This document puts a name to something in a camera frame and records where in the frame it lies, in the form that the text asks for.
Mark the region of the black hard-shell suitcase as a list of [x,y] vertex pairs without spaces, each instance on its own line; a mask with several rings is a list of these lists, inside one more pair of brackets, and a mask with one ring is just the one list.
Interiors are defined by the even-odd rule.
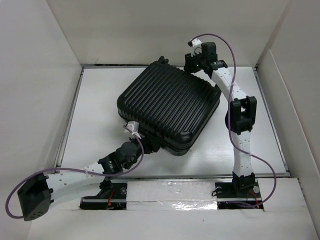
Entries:
[[121,118],[174,156],[185,155],[219,106],[217,85],[172,66],[161,56],[118,97]]

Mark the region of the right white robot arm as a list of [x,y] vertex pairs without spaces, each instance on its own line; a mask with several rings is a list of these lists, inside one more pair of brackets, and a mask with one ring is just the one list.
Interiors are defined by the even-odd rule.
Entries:
[[228,65],[218,60],[214,42],[194,39],[188,42],[190,53],[185,55],[184,71],[197,73],[204,71],[221,90],[228,101],[225,125],[233,145],[234,166],[231,191],[242,197],[255,186],[256,178],[251,161],[251,131],[256,121],[257,99],[248,96],[233,80]]

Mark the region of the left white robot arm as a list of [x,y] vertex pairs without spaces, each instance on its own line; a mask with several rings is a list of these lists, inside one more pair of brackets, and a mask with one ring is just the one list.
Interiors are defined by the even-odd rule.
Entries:
[[107,198],[112,191],[111,180],[132,172],[145,155],[158,152],[161,144],[158,137],[135,135],[114,152],[81,169],[61,167],[32,174],[17,191],[22,219],[33,221],[50,208],[77,198],[77,190],[93,184],[95,194]]

